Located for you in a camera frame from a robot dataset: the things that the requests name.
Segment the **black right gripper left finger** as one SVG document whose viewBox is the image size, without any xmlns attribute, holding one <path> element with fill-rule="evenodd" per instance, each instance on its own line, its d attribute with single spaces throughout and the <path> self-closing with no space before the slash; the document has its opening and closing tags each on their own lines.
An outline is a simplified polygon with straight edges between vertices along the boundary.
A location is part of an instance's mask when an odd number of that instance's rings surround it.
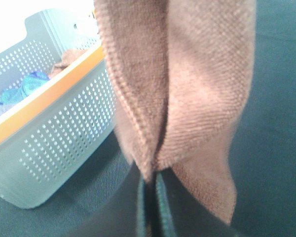
<svg viewBox="0 0 296 237">
<path fill-rule="evenodd" d="M 136 210 L 136 236 L 149 237 L 150 236 L 150 221 L 147 211 L 147 189 L 143 178 L 140 176 L 137 188 L 137 210 Z"/>
</svg>

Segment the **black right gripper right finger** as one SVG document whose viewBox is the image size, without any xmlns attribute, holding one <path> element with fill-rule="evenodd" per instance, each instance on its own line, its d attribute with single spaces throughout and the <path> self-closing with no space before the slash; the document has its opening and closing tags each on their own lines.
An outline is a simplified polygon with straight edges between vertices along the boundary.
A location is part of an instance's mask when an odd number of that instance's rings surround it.
<svg viewBox="0 0 296 237">
<path fill-rule="evenodd" d="M 173 224 L 172 213 L 168 202 L 166 185 L 161 174 L 159 173 L 156 175 L 155 186 L 162 236 L 176 237 L 177 234 Z"/>
</svg>

